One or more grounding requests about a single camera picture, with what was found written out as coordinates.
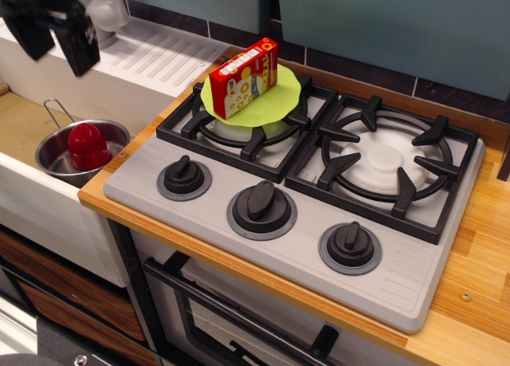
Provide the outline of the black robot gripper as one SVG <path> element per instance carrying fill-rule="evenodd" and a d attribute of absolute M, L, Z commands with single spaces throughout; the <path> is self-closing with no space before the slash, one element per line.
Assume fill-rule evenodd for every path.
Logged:
<path fill-rule="evenodd" d="M 55 46 L 49 29 L 76 77 L 100 61 L 96 28 L 77 0 L 1 0 L 1 18 L 35 61 Z"/>

